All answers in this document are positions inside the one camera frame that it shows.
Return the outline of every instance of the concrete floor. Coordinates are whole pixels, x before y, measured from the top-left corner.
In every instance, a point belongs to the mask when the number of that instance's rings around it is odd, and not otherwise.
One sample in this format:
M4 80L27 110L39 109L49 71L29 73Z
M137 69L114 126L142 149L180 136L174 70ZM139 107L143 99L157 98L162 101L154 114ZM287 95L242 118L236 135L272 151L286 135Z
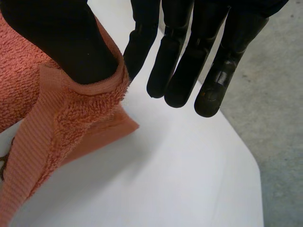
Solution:
M303 1L290 0L270 18L248 46L221 107L258 162L265 227L303 226L302 12Z

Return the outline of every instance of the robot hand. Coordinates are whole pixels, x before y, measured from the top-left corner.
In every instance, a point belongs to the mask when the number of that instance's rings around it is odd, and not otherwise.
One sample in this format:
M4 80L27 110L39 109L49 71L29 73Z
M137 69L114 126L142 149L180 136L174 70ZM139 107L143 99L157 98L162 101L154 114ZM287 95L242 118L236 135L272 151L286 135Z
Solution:
M247 3L234 5L232 1L162 0L166 27L147 83L151 97L164 96L166 103L175 108L185 105L226 18L220 47L195 101L195 110L203 117L212 117L218 112L248 44L266 25L268 17L287 2L255 0L253 4L246 0ZM136 25L124 58L134 79L157 35L160 0L131 0L131 3ZM177 65L192 8L190 39Z

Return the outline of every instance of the white surface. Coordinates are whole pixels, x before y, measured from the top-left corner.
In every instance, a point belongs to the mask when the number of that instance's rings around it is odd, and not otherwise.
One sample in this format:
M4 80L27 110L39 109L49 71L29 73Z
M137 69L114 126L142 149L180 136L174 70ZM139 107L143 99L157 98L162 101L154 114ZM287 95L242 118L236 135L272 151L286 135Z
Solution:
M134 28L130 1L90 5L123 51ZM258 166L221 112L210 119L195 113L199 86L181 109L147 95L160 39L124 102L140 129L57 170L12 226L263 226ZM14 131L0 134L0 155Z

